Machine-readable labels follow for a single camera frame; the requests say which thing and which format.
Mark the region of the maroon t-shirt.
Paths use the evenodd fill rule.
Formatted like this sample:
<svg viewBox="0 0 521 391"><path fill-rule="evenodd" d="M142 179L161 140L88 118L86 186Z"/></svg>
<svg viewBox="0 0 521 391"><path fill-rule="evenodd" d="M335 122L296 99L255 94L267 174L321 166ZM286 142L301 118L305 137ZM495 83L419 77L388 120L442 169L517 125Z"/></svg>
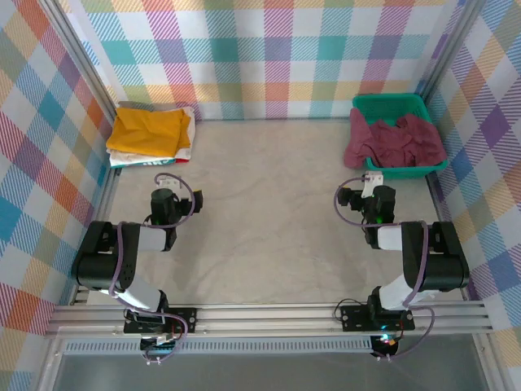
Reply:
<svg viewBox="0 0 521 391"><path fill-rule="evenodd" d="M370 125L353 108L350 123L344 151L344 165L350 169L360 169L367 158L385 169L436 166L447 159L436 127L413 114L400 117L394 126L382 120Z"/></svg>

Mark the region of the stack of folded clothes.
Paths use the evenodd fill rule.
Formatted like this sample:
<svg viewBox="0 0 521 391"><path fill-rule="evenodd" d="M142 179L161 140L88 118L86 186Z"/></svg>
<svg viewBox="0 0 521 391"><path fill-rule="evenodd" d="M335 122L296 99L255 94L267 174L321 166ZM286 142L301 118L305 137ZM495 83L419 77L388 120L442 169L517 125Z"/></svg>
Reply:
<svg viewBox="0 0 521 391"><path fill-rule="evenodd" d="M125 166L134 166L134 165L168 165L173 162L187 162L191 159L191 151L193 147L193 142L195 139L195 113L194 109L191 107L179 108L183 109L191 118L191 123L189 125L188 134L190 138L191 145L189 148L180 149L177 155L172 157L154 157L154 156L146 156L139 155L135 153L125 153L119 152L115 150L110 150L107 148L107 152L109 153L109 160L111 167L113 168L121 168Z"/></svg>

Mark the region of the folded yellow t-shirt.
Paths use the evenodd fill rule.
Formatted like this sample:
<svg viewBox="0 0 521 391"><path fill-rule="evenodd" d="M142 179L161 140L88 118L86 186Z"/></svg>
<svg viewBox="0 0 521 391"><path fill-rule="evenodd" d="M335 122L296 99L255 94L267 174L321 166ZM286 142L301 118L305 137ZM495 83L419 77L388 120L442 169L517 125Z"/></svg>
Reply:
<svg viewBox="0 0 521 391"><path fill-rule="evenodd" d="M191 145L190 123L191 118L183 109L151 112L117 108L106 146L119 152L174 158L180 149Z"/></svg>

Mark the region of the green plastic basket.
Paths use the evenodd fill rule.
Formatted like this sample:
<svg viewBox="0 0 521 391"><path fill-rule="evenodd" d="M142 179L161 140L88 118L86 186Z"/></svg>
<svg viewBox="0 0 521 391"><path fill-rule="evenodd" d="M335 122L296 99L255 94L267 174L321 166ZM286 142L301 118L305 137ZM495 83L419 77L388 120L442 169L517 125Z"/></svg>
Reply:
<svg viewBox="0 0 521 391"><path fill-rule="evenodd" d="M431 118L428 110L417 94L362 94L356 96L352 105L357 108L366 122L373 125L382 120L387 125L395 125L396 121L406 114L415 115L429 123ZM434 166L414 166L398 168L378 167L370 158L364 161L366 170L382 171L386 178L422 178L426 175L442 171L448 166L448 160L442 160Z"/></svg>

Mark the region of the aluminium side rail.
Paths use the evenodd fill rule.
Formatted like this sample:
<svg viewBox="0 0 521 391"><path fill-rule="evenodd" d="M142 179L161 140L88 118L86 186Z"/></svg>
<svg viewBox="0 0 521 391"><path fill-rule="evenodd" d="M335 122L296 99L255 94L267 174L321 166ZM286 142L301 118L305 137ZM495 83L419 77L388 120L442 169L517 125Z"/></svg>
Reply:
<svg viewBox="0 0 521 391"><path fill-rule="evenodd" d="M95 220L107 220L112 210L112 202L119 182L121 169L110 169L103 185L103 192L99 198L99 205L94 215ZM68 305L85 305L87 303L89 290L74 283L68 299Z"/></svg>

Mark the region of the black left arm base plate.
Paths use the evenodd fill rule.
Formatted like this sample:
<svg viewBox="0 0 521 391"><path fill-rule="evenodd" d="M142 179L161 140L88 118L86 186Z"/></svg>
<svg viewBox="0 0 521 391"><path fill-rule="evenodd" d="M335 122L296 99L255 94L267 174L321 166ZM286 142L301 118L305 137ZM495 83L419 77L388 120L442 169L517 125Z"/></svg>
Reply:
<svg viewBox="0 0 521 391"><path fill-rule="evenodd" d="M197 323L196 308L169 307L166 310L166 313L173 314L176 317L183 319L187 324L188 333L195 332L195 325ZM127 334L166 334L173 332L175 335L179 335L185 332L180 320L164 315L150 315L138 313L132 310L125 310L124 318L124 333Z"/></svg>

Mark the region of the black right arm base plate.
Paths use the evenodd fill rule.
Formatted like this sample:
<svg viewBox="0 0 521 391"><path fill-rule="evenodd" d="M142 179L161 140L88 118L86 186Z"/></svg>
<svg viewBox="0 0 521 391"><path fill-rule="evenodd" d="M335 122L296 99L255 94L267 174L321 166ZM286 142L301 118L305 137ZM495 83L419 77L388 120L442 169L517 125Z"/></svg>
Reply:
<svg viewBox="0 0 521 391"><path fill-rule="evenodd" d="M344 332L401 332L415 329L411 311L344 305L340 307L340 315Z"/></svg>

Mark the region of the long aluminium base rail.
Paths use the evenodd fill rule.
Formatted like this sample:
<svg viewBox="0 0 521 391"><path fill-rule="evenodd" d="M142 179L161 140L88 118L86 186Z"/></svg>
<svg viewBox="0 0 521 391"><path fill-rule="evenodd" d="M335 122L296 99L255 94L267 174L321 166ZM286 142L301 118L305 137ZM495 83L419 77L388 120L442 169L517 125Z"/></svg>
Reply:
<svg viewBox="0 0 521 391"><path fill-rule="evenodd" d="M195 330L190 337L290 337L400 334L398 321L391 327L365 326L346 314L339 321L334 304L196 305ZM479 301L433 301L411 308L410 335L422 335L431 321L432 335L484 334L493 330L484 304ZM48 325L51 336L122 336L124 309L118 305L59 306Z"/></svg>

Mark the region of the aluminium frame post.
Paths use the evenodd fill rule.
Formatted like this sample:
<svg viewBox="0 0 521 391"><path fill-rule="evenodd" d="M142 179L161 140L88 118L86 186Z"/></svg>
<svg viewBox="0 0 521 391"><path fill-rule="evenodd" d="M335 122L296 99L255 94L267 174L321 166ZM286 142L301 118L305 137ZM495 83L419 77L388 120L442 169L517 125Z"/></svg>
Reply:
<svg viewBox="0 0 521 391"><path fill-rule="evenodd" d="M436 87L455 60L485 3L486 0L450 0L448 2L450 6L454 5L454 7L449 19L444 22L444 30L427 63L426 72L417 86L417 93L425 104L432 101Z"/></svg>
<svg viewBox="0 0 521 391"><path fill-rule="evenodd" d="M60 40L69 53L73 63L90 88L103 114L113 124L116 118L116 107L107 92L101 77L98 75L90 57L87 55L81 40L77 36L70 20L59 4L59 0L37 0L42 10L56 30Z"/></svg>

